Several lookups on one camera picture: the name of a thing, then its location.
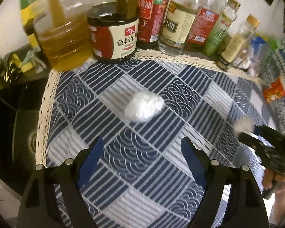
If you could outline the small white tissue ball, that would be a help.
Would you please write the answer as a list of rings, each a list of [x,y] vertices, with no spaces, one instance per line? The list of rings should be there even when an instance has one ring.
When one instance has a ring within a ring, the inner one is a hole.
[[[255,125],[249,116],[241,117],[233,124],[234,135],[238,137],[241,133],[250,134],[254,131]]]

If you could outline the black kitchen sink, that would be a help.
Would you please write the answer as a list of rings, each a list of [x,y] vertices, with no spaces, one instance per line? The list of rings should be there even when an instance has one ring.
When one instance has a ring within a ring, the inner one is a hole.
[[[36,137],[47,78],[0,88],[0,180],[23,195],[36,166]]]

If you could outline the red paper cup with straw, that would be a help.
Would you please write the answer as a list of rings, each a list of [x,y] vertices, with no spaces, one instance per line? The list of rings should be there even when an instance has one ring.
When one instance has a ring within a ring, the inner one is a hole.
[[[285,96],[285,78],[279,75],[276,81],[272,82],[268,88],[263,91],[263,96],[267,103],[271,103]]]

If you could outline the patterned woven blue cloth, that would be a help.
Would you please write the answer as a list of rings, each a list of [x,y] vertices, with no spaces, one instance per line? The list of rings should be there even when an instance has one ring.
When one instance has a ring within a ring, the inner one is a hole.
[[[282,49],[277,49],[271,53],[261,71],[261,77],[265,81],[267,88],[279,75],[285,78],[285,37],[282,40]],[[281,133],[285,134],[285,96],[270,103],[277,116],[276,123]]]

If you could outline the blue white patterned tablecloth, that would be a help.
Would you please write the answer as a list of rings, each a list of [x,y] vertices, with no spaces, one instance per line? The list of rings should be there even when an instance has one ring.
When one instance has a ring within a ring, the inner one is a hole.
[[[137,92],[160,95],[165,108],[145,123],[129,121],[124,111]],[[181,153],[182,138],[222,165],[248,165],[261,182],[259,158],[233,134],[244,116],[279,129],[254,81],[172,59],[135,56],[120,65],[89,59],[69,72],[51,71],[36,162],[59,165],[99,137],[103,154],[81,188],[97,226],[186,227],[204,189]]]

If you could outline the green packet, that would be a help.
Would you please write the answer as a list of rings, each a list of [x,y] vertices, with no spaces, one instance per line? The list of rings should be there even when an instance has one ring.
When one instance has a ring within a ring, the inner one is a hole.
[[[270,53],[275,52],[277,49],[282,49],[283,45],[281,40],[277,40],[277,39],[268,39],[267,40],[267,44],[270,48]]]

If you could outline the small gold cap bottle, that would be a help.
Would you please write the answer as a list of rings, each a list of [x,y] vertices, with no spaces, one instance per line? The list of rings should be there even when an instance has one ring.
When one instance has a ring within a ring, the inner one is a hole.
[[[237,33],[231,38],[226,48],[218,57],[218,62],[216,64],[221,70],[227,71],[235,62],[237,57],[251,41],[259,24],[260,21],[254,17],[254,15],[248,15],[246,20],[240,25]]]

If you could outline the yellow green sponge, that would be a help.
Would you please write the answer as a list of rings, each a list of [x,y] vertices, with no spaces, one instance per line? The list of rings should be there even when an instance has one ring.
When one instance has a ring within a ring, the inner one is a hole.
[[[36,56],[23,61],[20,69],[23,74],[30,70],[34,70],[36,74],[41,74],[44,71],[44,68],[40,65]]]

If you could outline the green label oil bottle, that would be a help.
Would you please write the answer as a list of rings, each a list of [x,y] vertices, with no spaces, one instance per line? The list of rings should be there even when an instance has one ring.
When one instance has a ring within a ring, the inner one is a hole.
[[[237,19],[239,8],[240,3],[237,0],[227,1],[204,44],[202,51],[204,55],[212,56],[217,51],[229,27]]]

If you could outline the black yellow dish cloth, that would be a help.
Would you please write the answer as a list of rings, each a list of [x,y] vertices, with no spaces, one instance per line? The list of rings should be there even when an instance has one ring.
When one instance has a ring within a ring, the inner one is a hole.
[[[0,58],[0,82],[11,84],[22,74],[22,61],[18,54],[11,52],[4,58]]]

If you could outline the dark soy sauce jug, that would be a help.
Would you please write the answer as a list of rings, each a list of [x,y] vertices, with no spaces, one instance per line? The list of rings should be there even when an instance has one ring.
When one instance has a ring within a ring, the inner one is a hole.
[[[136,51],[138,0],[116,0],[93,6],[87,13],[93,55],[104,64],[120,64]]]

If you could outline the clear cooking oil jug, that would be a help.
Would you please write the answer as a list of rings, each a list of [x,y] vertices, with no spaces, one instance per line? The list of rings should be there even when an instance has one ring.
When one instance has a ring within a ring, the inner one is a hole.
[[[37,40],[51,67],[65,72],[92,55],[87,11],[89,0],[46,0],[33,20]]]

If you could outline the red label clear bottle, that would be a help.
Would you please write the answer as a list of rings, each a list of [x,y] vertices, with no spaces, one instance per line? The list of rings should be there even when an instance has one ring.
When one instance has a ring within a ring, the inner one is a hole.
[[[225,5],[226,0],[202,0],[185,43],[185,51],[199,52],[203,48]]]

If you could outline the green yellow sauce bottle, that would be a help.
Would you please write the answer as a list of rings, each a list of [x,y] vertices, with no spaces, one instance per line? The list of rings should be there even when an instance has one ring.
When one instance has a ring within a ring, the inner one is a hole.
[[[37,15],[37,1],[20,0],[21,24],[32,48],[39,46],[33,27],[33,21]]]

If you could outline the white vinegar bottle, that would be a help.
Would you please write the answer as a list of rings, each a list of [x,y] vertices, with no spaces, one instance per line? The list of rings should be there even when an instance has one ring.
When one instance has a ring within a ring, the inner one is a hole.
[[[182,53],[202,0],[170,0],[158,41],[161,52],[169,56]]]

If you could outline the red label soy sauce bottle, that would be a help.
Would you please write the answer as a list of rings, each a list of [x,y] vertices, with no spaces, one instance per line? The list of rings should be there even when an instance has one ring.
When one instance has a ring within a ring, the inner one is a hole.
[[[157,46],[168,2],[169,0],[138,0],[138,48],[152,49]]]

